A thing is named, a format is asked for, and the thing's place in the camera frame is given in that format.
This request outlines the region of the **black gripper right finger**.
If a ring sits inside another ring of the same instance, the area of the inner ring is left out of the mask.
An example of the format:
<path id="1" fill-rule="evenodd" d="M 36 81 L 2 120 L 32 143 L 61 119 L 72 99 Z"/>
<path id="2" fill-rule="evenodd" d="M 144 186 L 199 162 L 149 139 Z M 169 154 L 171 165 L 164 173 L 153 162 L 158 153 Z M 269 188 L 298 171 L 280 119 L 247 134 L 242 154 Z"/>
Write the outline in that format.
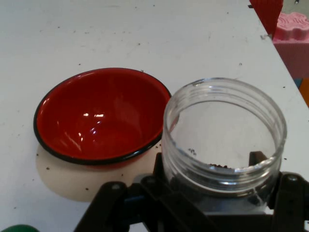
<path id="1" fill-rule="evenodd" d="M 309 219 L 309 182 L 299 174 L 280 173 L 268 206 L 273 210 L 271 232 L 305 232 Z"/>

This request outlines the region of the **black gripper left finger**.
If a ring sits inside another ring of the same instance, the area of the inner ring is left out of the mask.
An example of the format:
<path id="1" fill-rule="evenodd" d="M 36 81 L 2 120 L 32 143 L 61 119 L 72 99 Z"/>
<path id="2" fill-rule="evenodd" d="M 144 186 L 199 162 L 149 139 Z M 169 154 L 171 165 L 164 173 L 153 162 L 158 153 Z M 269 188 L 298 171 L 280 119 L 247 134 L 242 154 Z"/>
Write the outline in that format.
<path id="1" fill-rule="evenodd" d="M 210 221 L 182 194 L 173 191 L 157 153 L 152 175 L 127 187 L 103 184 L 78 223 L 77 232 L 127 232 L 143 223 L 149 232 L 208 232 Z"/>

